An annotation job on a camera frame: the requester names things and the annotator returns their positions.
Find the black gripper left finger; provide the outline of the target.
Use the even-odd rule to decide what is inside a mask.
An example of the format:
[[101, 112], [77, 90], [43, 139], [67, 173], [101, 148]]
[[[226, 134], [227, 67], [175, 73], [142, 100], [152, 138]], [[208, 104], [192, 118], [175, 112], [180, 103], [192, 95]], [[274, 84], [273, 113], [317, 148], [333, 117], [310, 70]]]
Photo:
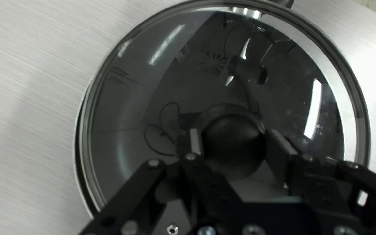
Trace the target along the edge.
[[236, 235], [240, 197], [227, 178], [192, 150], [196, 129], [178, 138], [179, 159], [148, 159], [81, 229], [80, 235], [153, 235], [170, 203], [180, 202], [187, 235]]

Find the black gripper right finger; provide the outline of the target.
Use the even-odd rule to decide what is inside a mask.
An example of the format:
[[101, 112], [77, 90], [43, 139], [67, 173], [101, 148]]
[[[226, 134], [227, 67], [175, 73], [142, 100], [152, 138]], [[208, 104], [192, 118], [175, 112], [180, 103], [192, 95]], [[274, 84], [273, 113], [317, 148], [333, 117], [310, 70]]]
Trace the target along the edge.
[[363, 164], [300, 152], [277, 130], [265, 133], [276, 178], [300, 198], [313, 235], [376, 235], [376, 172]]

